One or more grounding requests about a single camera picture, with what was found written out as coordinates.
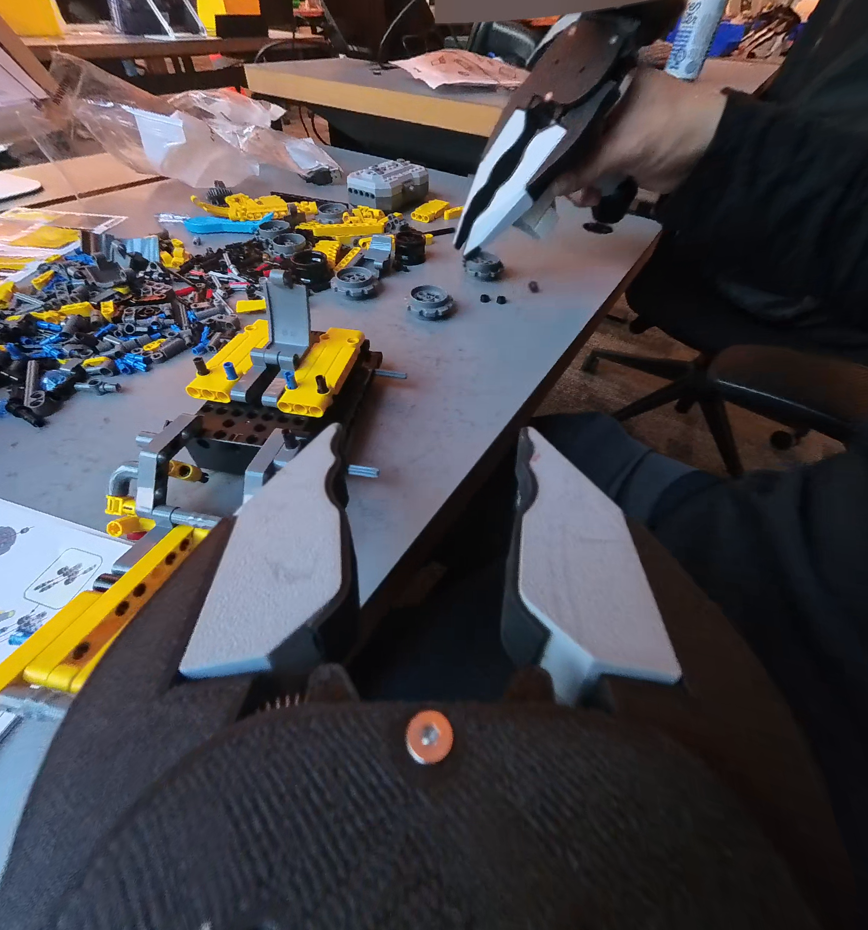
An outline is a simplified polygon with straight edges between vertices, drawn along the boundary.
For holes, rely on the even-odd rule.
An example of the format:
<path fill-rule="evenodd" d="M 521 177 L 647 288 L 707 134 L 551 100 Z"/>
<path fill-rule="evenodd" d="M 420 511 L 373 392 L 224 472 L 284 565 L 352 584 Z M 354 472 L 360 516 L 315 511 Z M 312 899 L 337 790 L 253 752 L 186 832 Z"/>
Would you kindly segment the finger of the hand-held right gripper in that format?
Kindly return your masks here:
<path fill-rule="evenodd" d="M 570 169 L 574 155 L 582 146 L 582 133 L 579 127 L 573 126 L 533 126 L 533 137 L 521 158 L 517 172 L 518 178 L 526 181 L 522 191 L 526 192 L 528 200 L 519 207 L 515 218 L 511 219 L 498 235 L 525 219 L 536 207 L 547 208 L 552 200 L 551 193 L 556 178 Z M 485 248 L 494 239 L 478 249 Z"/>
<path fill-rule="evenodd" d="M 504 229 L 527 200 L 517 172 L 533 137 L 533 111 L 516 108 L 496 127 L 472 178 L 453 246 L 474 251 Z"/>

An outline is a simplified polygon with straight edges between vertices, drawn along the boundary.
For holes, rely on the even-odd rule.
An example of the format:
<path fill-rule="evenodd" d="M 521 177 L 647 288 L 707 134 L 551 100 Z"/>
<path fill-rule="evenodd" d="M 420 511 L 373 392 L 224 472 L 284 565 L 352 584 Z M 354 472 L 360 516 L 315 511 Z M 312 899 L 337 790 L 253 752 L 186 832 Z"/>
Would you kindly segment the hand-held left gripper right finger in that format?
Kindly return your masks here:
<path fill-rule="evenodd" d="M 534 428 L 521 431 L 501 640 L 542 669 L 557 704 L 604 677 L 667 687 L 682 668 L 625 515 Z"/>

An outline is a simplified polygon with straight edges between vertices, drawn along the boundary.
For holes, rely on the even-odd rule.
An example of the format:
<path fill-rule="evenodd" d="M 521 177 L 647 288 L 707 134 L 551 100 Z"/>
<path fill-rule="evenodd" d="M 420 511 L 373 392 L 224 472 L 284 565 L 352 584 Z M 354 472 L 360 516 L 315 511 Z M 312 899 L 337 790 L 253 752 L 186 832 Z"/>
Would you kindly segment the yellow black brick vehicle model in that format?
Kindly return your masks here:
<path fill-rule="evenodd" d="M 145 603 L 193 552 L 219 517 L 167 503 L 171 482 L 242 477 L 242 504 L 331 425 L 347 430 L 382 355 L 356 329 L 303 332 L 310 292 L 292 274 L 265 281 L 266 319 L 251 323 L 208 360 L 186 387 L 197 411 L 141 434 L 136 461 L 113 473 L 105 513 L 108 536 L 136 542 L 127 558 L 91 589 L 79 590 L 71 566 L 60 604 L 29 633 L 17 633 L 0 661 L 0 711 L 73 697 Z"/>

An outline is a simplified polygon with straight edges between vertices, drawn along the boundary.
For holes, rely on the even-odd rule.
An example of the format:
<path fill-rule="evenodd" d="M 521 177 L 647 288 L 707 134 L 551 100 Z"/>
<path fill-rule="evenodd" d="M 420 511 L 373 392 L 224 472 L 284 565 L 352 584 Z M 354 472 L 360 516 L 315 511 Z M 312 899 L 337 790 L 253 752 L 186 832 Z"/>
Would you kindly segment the person's right forearm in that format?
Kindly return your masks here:
<path fill-rule="evenodd" d="M 767 93 L 728 95 L 658 218 L 708 241 L 868 236 L 868 2 L 820 2 Z"/>

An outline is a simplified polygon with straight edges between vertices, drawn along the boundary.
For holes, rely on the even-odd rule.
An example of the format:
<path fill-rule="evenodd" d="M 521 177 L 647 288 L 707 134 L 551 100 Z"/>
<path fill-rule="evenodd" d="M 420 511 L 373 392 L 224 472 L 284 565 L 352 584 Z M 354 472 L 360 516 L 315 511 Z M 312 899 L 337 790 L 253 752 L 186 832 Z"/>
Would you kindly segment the wood edged desk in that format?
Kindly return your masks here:
<path fill-rule="evenodd" d="M 470 170 L 511 91 L 428 87 L 405 69 L 348 58 L 248 64 L 249 89 L 323 118 L 331 144 L 367 155 Z"/>

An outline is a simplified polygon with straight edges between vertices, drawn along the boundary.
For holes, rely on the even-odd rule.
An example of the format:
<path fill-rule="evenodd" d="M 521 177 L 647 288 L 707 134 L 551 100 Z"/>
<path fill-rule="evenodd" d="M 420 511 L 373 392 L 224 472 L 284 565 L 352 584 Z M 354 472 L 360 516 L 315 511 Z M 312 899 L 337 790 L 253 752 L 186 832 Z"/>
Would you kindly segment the grey desk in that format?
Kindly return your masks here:
<path fill-rule="evenodd" d="M 358 590 L 369 634 L 479 490 L 594 328 L 649 258 L 660 228 L 627 216 L 614 232 L 586 232 L 588 211 L 558 202 L 558 223 L 541 240 L 517 230 L 489 250 L 506 265 L 497 292 L 506 305 L 479 302 L 479 282 L 462 271 L 451 239 L 438 237 L 425 264 L 388 279 L 379 296 L 343 303 L 312 299 L 318 329 L 362 330 L 384 356 L 352 434 L 354 463 L 378 479 L 348 481 Z M 527 284 L 538 281 L 541 292 Z M 436 285 L 451 294 L 452 316 L 426 321 L 407 312 L 410 291 Z M 117 397 L 73 400 L 38 429 L 0 419 L 0 498 L 87 527 L 100 526 L 112 471 L 137 457 L 136 436 L 191 412 L 192 363 L 182 356 L 127 378 Z"/>

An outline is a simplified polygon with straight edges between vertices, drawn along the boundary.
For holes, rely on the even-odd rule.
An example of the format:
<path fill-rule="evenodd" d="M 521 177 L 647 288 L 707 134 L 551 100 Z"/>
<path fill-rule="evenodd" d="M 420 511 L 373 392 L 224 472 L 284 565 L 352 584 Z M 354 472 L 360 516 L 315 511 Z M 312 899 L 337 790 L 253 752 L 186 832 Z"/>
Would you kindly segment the person's right hand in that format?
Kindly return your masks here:
<path fill-rule="evenodd" d="M 600 140 L 552 192 L 581 207 L 596 205 L 603 181 L 631 178 L 644 191 L 675 191 L 714 139 L 727 95 L 662 71 L 637 68 L 611 111 Z"/>

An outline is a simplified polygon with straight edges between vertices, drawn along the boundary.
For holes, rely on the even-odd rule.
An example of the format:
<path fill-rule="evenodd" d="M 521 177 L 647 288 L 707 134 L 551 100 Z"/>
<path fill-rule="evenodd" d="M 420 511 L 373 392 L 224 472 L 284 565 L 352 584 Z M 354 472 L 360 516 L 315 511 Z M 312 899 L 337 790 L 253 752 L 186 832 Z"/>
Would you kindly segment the white paper sheets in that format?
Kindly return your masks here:
<path fill-rule="evenodd" d="M 530 76 L 526 70 L 464 49 L 443 49 L 398 60 L 395 67 L 437 90 L 440 88 L 515 89 Z"/>

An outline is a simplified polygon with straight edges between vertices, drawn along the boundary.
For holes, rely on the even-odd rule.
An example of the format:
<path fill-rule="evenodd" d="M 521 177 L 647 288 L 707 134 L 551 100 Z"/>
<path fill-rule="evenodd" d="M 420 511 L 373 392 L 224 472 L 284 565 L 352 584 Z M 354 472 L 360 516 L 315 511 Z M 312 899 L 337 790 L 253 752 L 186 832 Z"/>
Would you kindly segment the grey brick motor box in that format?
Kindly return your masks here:
<path fill-rule="evenodd" d="M 423 202 L 428 189 L 428 169 L 405 159 L 385 160 L 347 175 L 347 202 L 385 214 Z"/>

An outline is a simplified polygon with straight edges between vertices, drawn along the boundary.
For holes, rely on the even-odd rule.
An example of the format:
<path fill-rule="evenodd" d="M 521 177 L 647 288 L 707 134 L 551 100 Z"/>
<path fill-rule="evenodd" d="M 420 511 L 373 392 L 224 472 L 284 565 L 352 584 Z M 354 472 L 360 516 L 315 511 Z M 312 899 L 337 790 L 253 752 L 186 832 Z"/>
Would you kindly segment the black office chair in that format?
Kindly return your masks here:
<path fill-rule="evenodd" d="M 591 351 L 581 369 L 595 374 L 611 362 L 663 379 L 665 386 L 614 413 L 620 422 L 673 404 L 678 412 L 698 406 L 731 476 L 743 466 L 730 426 L 733 404 L 782 426 L 771 445 L 793 448 L 818 433 L 843 445 L 868 425 L 868 366 L 783 347 L 738 345 L 689 362 L 607 350 Z"/>

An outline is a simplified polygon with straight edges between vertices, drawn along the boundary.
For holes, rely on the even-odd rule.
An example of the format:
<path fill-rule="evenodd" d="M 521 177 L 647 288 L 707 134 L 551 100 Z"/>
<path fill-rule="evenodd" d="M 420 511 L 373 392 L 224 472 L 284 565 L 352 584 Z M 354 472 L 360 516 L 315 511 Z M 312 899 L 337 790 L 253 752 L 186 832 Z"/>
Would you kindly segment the brick instruction booklet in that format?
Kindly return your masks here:
<path fill-rule="evenodd" d="M 0 664 L 129 548 L 0 499 Z"/>

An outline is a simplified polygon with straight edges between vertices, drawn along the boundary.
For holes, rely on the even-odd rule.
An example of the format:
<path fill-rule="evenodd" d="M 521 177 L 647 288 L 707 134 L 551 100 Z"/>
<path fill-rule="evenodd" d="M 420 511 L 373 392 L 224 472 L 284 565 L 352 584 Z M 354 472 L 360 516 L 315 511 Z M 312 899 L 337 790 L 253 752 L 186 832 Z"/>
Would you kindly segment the yellow toothed brick part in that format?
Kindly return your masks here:
<path fill-rule="evenodd" d="M 266 220 L 267 217 L 311 219 L 319 210 L 315 201 L 286 200 L 279 194 L 255 198 L 243 193 L 234 193 L 227 195 L 223 204 L 208 203 L 193 194 L 190 201 L 208 214 L 231 221 L 258 221 Z"/>

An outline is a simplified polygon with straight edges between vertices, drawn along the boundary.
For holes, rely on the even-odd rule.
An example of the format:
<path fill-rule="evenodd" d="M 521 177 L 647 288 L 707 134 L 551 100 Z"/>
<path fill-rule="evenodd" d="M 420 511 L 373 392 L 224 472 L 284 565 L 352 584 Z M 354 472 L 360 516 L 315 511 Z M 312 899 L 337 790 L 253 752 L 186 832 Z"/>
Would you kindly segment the light blue brick separator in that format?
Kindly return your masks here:
<path fill-rule="evenodd" d="M 193 236 L 213 234 L 254 235 L 261 226 L 274 219 L 274 214 L 267 213 L 261 218 L 244 220 L 217 217 L 210 214 L 189 217 L 172 213 L 160 213 L 156 215 L 156 218 L 161 225 L 181 225 Z"/>

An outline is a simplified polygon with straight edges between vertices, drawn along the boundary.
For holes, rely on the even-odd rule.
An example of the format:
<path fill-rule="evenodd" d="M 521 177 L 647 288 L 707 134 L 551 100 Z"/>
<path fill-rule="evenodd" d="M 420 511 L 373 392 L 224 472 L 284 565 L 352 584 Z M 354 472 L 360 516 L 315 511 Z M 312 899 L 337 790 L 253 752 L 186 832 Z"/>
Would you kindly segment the clear plastic bag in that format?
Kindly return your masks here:
<path fill-rule="evenodd" d="M 53 53 L 49 73 L 58 85 L 48 110 L 56 126 L 138 173 L 197 190 L 217 180 L 239 185 L 270 167 L 317 185 L 345 179 L 321 146 L 273 128 L 285 113 L 276 104 L 228 88 L 156 96 L 63 52 Z"/>

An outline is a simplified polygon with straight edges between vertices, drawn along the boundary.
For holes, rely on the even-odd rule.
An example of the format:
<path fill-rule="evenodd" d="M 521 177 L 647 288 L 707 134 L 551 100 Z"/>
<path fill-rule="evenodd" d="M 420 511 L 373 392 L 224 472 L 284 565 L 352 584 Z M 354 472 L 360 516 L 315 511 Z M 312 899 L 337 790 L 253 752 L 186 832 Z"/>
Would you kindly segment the yellow printed sheet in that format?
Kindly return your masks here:
<path fill-rule="evenodd" d="M 13 207 L 0 213 L 0 275 L 77 250 L 86 233 L 104 234 L 126 216 Z"/>

